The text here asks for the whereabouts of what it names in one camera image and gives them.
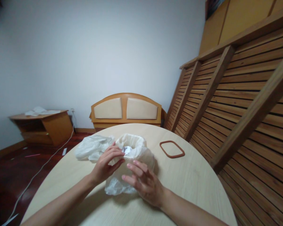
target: brown rubber ring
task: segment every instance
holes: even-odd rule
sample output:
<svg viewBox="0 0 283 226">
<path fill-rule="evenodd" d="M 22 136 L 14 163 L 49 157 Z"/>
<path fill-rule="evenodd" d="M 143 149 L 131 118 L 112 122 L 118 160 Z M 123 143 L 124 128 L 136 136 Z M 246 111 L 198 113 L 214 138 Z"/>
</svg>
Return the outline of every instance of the brown rubber ring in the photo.
<svg viewBox="0 0 283 226">
<path fill-rule="evenodd" d="M 168 155 L 168 154 L 166 153 L 166 151 L 163 149 L 163 147 L 161 146 L 163 143 L 173 143 L 173 144 L 175 144 L 175 145 L 181 150 L 182 154 L 179 154 L 179 155 Z M 164 151 L 164 153 L 166 154 L 166 156 L 168 156 L 168 157 L 171 158 L 171 159 L 179 158 L 179 157 L 182 157 L 182 156 L 185 156 L 185 155 L 186 155 L 185 152 L 184 152 L 184 150 L 183 150 L 181 147 L 179 147 L 178 144 L 176 144 L 174 141 L 163 141 L 163 142 L 160 142 L 160 143 L 159 143 L 159 146 L 160 146 L 161 149 Z"/>
</svg>

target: dark wood floor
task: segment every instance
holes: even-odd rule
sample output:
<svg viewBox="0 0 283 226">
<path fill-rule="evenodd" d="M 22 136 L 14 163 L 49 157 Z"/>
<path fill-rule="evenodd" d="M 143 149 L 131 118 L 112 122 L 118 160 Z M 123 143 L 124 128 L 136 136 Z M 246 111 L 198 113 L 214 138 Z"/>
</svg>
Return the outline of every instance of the dark wood floor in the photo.
<svg viewBox="0 0 283 226">
<path fill-rule="evenodd" d="M 19 215 L 10 222 L 8 226 L 20 225 L 28 205 L 41 183 L 63 157 L 62 153 L 64 148 L 67 148 L 67 152 L 69 152 L 74 146 L 80 143 L 84 137 L 90 135 L 92 135 L 92 133 L 74 134 L 71 140 L 59 150 L 49 163 L 46 164 L 43 170 L 34 178 L 27 191 L 23 194 L 15 211 L 15 214 L 18 213 Z M 54 148 L 28 145 L 27 149 L 18 149 L 0 159 L 0 225 L 5 223 L 11 215 L 16 200 L 26 188 L 31 178 L 62 145 L 63 144 Z M 40 155 L 25 158 L 25 156 L 34 154 Z"/>
</svg>

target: cushioned headboard panel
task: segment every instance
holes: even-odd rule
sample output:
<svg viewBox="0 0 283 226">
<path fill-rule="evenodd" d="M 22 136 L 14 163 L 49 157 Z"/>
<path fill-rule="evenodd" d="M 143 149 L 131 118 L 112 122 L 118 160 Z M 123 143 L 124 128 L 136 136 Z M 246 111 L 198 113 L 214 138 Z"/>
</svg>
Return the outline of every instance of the cushioned headboard panel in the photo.
<svg viewBox="0 0 283 226">
<path fill-rule="evenodd" d="M 127 119 L 156 119 L 158 107 L 147 101 L 128 98 Z"/>
<path fill-rule="evenodd" d="M 121 119 L 122 102 L 121 98 L 115 98 L 102 102 L 94 107 L 95 118 L 98 119 Z"/>
</svg>

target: crumpled plastic bag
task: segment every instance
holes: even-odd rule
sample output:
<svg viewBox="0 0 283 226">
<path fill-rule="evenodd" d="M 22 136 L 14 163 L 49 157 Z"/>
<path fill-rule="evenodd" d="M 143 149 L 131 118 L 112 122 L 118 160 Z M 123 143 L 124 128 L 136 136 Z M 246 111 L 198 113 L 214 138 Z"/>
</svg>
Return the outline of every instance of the crumpled plastic bag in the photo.
<svg viewBox="0 0 283 226">
<path fill-rule="evenodd" d="M 147 142 L 144 138 L 124 134 L 115 142 L 119 148 L 125 152 L 125 162 L 106 180 L 105 192 L 107 195 L 119 195 L 121 193 L 133 194 L 136 193 L 135 188 L 123 181 L 122 175 L 132 175 L 131 170 L 127 168 L 128 163 L 133 163 L 133 160 L 138 160 L 147 164 L 148 168 L 154 169 L 154 155 L 147 148 Z M 114 158 L 110 163 L 114 165 L 120 158 Z"/>
<path fill-rule="evenodd" d="M 78 160 L 90 160 L 96 163 L 104 151 L 112 145 L 114 137 L 104 137 L 101 135 L 94 135 L 85 137 L 78 147 L 75 149 L 75 157 Z"/>
<path fill-rule="evenodd" d="M 113 142 L 113 137 L 103 137 L 100 135 L 85 137 L 75 149 L 75 157 L 78 160 L 89 159 L 91 162 L 95 163 Z M 133 163 L 133 160 L 138 160 L 147 164 L 148 168 L 153 170 L 155 163 L 154 155 L 147 148 L 146 140 L 137 135 L 124 134 L 117 139 L 115 144 L 125 153 L 123 157 L 125 162 L 106 180 L 105 192 L 107 195 L 136 193 L 135 188 L 122 179 L 122 175 L 132 175 L 131 170 L 127 168 L 127 164 Z M 114 165 L 120 159 L 121 158 L 114 158 L 109 165 Z"/>
</svg>

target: table top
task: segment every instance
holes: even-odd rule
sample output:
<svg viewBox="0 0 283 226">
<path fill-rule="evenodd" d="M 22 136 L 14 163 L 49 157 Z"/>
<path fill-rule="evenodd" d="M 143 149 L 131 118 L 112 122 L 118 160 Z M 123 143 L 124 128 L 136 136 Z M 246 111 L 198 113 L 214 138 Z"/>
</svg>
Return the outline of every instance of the table top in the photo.
<svg viewBox="0 0 283 226">
<path fill-rule="evenodd" d="M 56 113 L 56 114 L 61 114 L 63 112 L 67 112 L 68 110 L 61 110 L 60 113 Z M 31 120 L 31 119 L 42 119 L 42 118 L 46 118 L 52 115 L 56 115 L 56 114 L 48 114 L 48 115 L 38 115 L 38 116 L 26 116 L 24 113 L 20 114 L 20 115 L 15 115 L 15 116 L 10 116 L 10 119 L 13 120 Z"/>
<path fill-rule="evenodd" d="M 204 157 L 178 135 L 148 124 L 122 124 L 104 129 L 96 134 L 113 135 L 116 139 L 124 133 L 142 136 L 147 147 L 157 160 L 156 171 L 162 184 L 177 195 L 196 204 L 228 225 L 237 225 L 233 209 L 218 177 Z M 176 142 L 186 153 L 171 159 L 159 146 L 162 141 Z M 170 155 L 181 151 L 172 143 L 162 144 Z M 74 147 L 52 169 L 33 197 L 22 222 L 32 214 L 70 189 L 95 164 L 78 161 Z M 72 211 L 67 225 L 175 225 L 164 213 L 152 208 L 138 195 L 120 194 L 108 196 L 104 191 L 105 182 L 97 186 L 85 200 Z"/>
</svg>

